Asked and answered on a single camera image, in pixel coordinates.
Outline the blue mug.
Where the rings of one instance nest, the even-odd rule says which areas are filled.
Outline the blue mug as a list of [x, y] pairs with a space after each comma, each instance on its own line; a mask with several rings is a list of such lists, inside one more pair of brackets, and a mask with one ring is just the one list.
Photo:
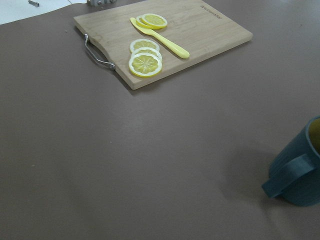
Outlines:
[[262, 189], [297, 206], [320, 202], [320, 117], [312, 118], [284, 147], [268, 170]]

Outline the yellow plastic knife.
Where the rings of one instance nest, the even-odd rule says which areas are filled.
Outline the yellow plastic knife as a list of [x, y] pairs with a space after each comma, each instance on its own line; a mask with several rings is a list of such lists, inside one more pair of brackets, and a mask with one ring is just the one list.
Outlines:
[[162, 35], [160, 35], [159, 33], [155, 32], [152, 29], [139, 26], [137, 24], [137, 20], [134, 17], [130, 18], [130, 22], [141, 33], [156, 38], [158, 41], [160, 41], [163, 45], [165, 45], [169, 50], [171, 50], [178, 57], [180, 57], [182, 59], [188, 59], [190, 57], [190, 53], [187, 50], [185, 50], [184, 48], [182, 48], [181, 46], [168, 40], [167, 38], [163, 37]]

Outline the lemon slice middle of trio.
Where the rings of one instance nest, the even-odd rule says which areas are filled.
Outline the lemon slice middle of trio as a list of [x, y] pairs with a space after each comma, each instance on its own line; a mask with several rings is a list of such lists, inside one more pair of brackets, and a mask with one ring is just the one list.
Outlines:
[[155, 48], [152, 48], [152, 47], [140, 47], [140, 48], [137, 48], [131, 53], [131, 55], [134, 56], [134, 55], [141, 54], [141, 53], [152, 54], [152, 55], [156, 56], [160, 61], [163, 60], [160, 51], [155, 49]]

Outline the lemon slice front of pair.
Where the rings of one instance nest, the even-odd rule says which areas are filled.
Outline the lemon slice front of pair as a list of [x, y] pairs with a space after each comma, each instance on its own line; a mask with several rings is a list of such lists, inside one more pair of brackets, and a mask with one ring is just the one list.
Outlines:
[[162, 29], [167, 27], [168, 22], [167, 20], [158, 14], [154, 14], [154, 13], [145, 13], [143, 15], [141, 15], [141, 20], [143, 23], [145, 23], [146, 25], [149, 25], [155, 29]]

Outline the bamboo cutting board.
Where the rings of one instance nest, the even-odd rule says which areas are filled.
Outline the bamboo cutting board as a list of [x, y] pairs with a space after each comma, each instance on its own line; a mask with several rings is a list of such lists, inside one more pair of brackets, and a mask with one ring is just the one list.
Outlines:
[[[129, 70], [130, 43], [153, 39], [130, 22], [131, 17], [158, 14], [168, 21], [159, 34], [187, 50], [182, 59], [160, 45], [162, 70], [149, 78]], [[74, 17], [76, 27], [115, 64], [115, 71], [133, 90], [182, 71], [213, 56], [251, 41], [253, 34], [202, 0], [145, 0]]]

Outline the lemon slice under pair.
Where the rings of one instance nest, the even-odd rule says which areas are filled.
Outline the lemon slice under pair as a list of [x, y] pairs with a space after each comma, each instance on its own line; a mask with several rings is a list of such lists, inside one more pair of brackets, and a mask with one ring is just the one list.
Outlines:
[[136, 19], [136, 24], [139, 25], [140, 27], [147, 28], [147, 29], [151, 28], [150, 25], [148, 25], [142, 21], [141, 15], [137, 16], [135, 19]]

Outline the small metal bolt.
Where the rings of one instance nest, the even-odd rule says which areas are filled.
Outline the small metal bolt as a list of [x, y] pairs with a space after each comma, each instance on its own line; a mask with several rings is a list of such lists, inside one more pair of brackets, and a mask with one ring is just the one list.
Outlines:
[[39, 4], [38, 2], [35, 2], [35, 1], [32, 1], [32, 0], [28, 0], [28, 3], [29, 3], [30, 5], [35, 6], [35, 7], [39, 7], [39, 6], [40, 6], [40, 4]]

